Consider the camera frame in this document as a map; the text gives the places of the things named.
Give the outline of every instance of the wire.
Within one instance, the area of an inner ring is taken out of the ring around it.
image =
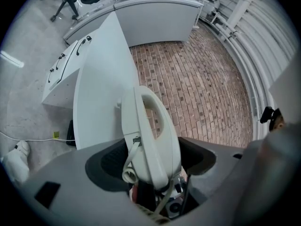
[[[36,139],[16,139],[16,138],[12,138],[9,137],[8,135],[5,135],[2,131],[0,131],[0,134],[4,135],[5,137],[7,137],[8,139],[11,139],[13,141],[75,141],[75,140],[63,140],[63,139],[54,139],[54,138],[50,138],[50,139],[45,139],[45,140],[36,140]]]
[[[167,204],[170,196],[171,196],[171,193],[173,192],[173,189],[174,189],[174,181],[171,180],[169,182],[169,188],[167,190],[167,193],[165,194],[164,198],[162,199],[162,201],[159,203],[159,205],[157,206],[154,214],[159,214],[162,209],[164,208],[165,204]]]
[[[136,155],[136,151],[137,151],[140,143],[141,143],[141,141],[136,141],[133,144],[131,150],[128,153],[126,163],[124,163],[124,166],[123,166],[122,179],[127,183],[135,184],[136,182],[138,182],[138,177],[136,175],[135,170],[132,167],[129,167],[128,165],[131,163],[132,159]]]
[[[164,217],[160,214],[155,214],[153,211],[150,211],[149,209],[143,207],[140,204],[136,204],[136,205],[138,208],[142,210],[143,213],[145,213],[148,217],[150,217],[151,220],[154,220],[157,224],[161,225],[170,222],[169,218]]]

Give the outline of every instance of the white desk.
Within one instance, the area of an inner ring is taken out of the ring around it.
[[[123,137],[117,102],[127,89],[139,85],[115,12],[89,34],[91,41],[87,36],[70,45],[63,52],[65,56],[54,63],[42,101],[73,108],[77,149]]]
[[[129,47],[161,41],[186,41],[198,21],[202,0],[101,0],[64,35],[72,44],[99,28],[115,11]]]
[[[137,85],[137,69],[113,12],[95,33],[78,74],[73,103],[77,149],[123,138],[117,102]]]

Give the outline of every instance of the fluorescent light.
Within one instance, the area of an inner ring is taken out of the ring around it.
[[[17,60],[16,58],[10,56],[7,52],[5,52],[3,50],[0,51],[0,58],[3,58],[4,60],[8,61],[10,64],[17,66],[19,68],[24,67],[24,62]]]

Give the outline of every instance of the black handle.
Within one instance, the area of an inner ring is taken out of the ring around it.
[[[56,63],[55,69],[58,70],[57,64],[60,61],[60,59],[62,59],[63,57],[65,57],[65,54],[61,54],[61,56],[59,56],[58,61]]]
[[[48,76],[48,83],[50,83],[50,80],[49,80],[49,79],[50,79],[50,75],[51,75],[51,73],[52,73],[53,71],[54,71],[54,69],[51,69],[51,70],[50,70],[50,73],[49,73],[49,76]]]
[[[80,48],[80,46],[81,46],[82,44],[84,44],[85,42],[86,42],[86,39],[84,39],[84,40],[80,43],[79,47],[77,48],[77,51],[76,51],[76,55],[77,55],[77,56],[79,55],[79,48]]]

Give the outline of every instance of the brick floor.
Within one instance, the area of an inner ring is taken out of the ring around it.
[[[178,136],[245,147],[252,140],[246,88],[234,61],[202,23],[187,42],[130,48],[141,85],[168,110]],[[153,133],[158,121],[147,111]]]

